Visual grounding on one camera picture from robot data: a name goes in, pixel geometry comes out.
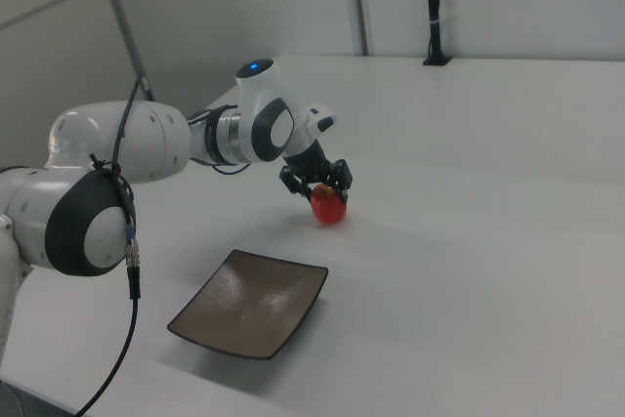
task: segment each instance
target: table surface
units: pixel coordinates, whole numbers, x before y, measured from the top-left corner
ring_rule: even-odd
[[[283,62],[295,77],[305,59]],[[313,60],[323,73],[363,63]],[[395,74],[406,61],[369,64]],[[508,63],[545,66],[499,66]],[[190,163],[135,185],[139,322],[90,415],[622,415],[625,187],[436,165],[403,150],[393,158],[376,154],[392,151],[380,136],[358,153],[349,141],[362,136],[344,114],[322,141],[354,173],[336,227],[288,193],[279,161],[235,177]],[[167,331],[232,249],[329,268],[309,316],[272,360],[208,351]],[[19,294],[0,377],[80,408],[114,363],[130,312],[123,268],[101,278],[36,269]]]

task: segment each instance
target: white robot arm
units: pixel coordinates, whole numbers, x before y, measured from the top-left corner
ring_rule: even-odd
[[[125,180],[166,178],[189,160],[235,165],[282,155],[280,179],[291,192],[310,198],[308,184],[322,182],[345,202],[352,183],[347,163],[329,162],[316,139],[335,122],[334,113],[321,104],[301,106],[272,60],[245,65],[236,81],[238,105],[203,109],[190,119],[166,104],[134,102],[118,158]],[[0,363],[22,273],[30,266],[92,276],[128,257],[134,235],[125,215],[129,207],[134,211],[132,191],[118,190],[115,173],[103,166],[113,156],[125,106],[66,111],[52,127],[44,169],[0,169]]]

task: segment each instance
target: apple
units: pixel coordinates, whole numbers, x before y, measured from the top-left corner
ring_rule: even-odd
[[[336,224],[343,220],[348,210],[336,189],[325,184],[317,185],[311,193],[311,207],[314,216],[324,224]]]

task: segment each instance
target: cable connector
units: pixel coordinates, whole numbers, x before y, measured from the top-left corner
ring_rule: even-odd
[[[139,258],[139,243],[135,238],[132,238],[126,245],[126,267],[137,268],[139,266]]]
[[[141,298],[141,284],[139,282],[139,243],[131,239],[126,246],[126,271],[128,272],[128,287],[130,299]]]

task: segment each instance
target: black cable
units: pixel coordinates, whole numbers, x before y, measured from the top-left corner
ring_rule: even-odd
[[[126,356],[126,353],[128,352],[128,348],[130,347],[130,342],[133,339],[133,334],[135,333],[135,325],[137,324],[138,308],[139,308],[139,299],[135,298],[133,299],[133,316],[130,320],[130,328],[128,329],[126,342],[124,343],[124,348],[121,350],[121,354],[119,355],[119,358],[115,362],[113,369],[108,374],[108,378],[106,378],[106,381],[104,381],[104,383],[100,386],[100,389],[98,390],[98,392],[94,394],[91,400],[87,402],[85,406],[82,409],[80,409],[74,417],[81,417],[82,415],[84,415],[85,412],[87,412],[91,408],[91,406],[96,403],[96,401],[100,398],[100,396],[104,393],[104,391],[106,391],[106,388],[108,388],[108,385],[110,384],[112,379],[115,377],[117,370],[121,366],[121,362],[124,361],[124,357]]]
[[[243,168],[239,168],[236,171],[224,171],[224,170],[220,170],[217,165],[210,165],[216,172],[218,172],[220,175],[226,175],[226,176],[232,176],[232,175],[238,175],[239,173],[243,173],[245,170],[247,170],[250,167],[250,164],[248,163],[247,165],[245,165]]]
[[[128,334],[126,336],[126,341],[124,342],[124,347],[121,350],[121,354],[117,358],[117,361],[113,365],[112,370],[108,374],[108,377],[100,386],[98,391],[94,394],[94,396],[85,404],[85,406],[75,414],[75,417],[81,417],[87,412],[92,405],[96,403],[96,401],[102,396],[108,385],[115,377],[117,370],[121,366],[121,363],[124,361],[124,357],[128,352],[128,348],[130,347],[130,343],[132,342],[133,335],[135,334],[135,326],[137,324],[137,311],[139,308],[139,299],[141,298],[141,286],[139,283],[139,251],[138,246],[136,244],[135,232],[137,229],[137,217],[135,214],[134,206],[132,206],[128,202],[128,198],[132,201],[134,199],[133,190],[130,187],[130,184],[126,179],[121,176],[121,166],[119,165],[117,159],[119,157],[119,147],[121,145],[121,139],[124,135],[124,129],[126,127],[126,121],[128,120],[128,115],[130,114],[130,108],[133,105],[133,101],[135,100],[135,96],[137,95],[137,90],[139,89],[139,85],[143,84],[142,78],[138,78],[135,81],[135,85],[133,86],[133,91],[130,94],[130,98],[128,99],[128,103],[126,103],[126,107],[124,108],[124,113],[122,115],[121,121],[119,123],[119,128],[117,129],[117,136],[115,138],[115,146],[113,148],[113,159],[109,162],[99,161],[96,156],[92,153],[91,159],[94,160],[94,167],[102,168],[107,164],[110,164],[111,170],[113,172],[113,184],[115,185],[115,189],[119,195],[119,203],[121,205],[122,211],[124,212],[124,218],[126,220],[126,239],[128,241],[128,247],[126,251],[127,258],[127,271],[128,271],[128,285],[130,288],[130,298],[133,301],[133,313],[132,318],[130,320],[130,328],[128,329]],[[133,259],[132,263],[128,263],[129,253],[133,253],[132,249],[136,249],[134,251],[134,256],[136,259]]]

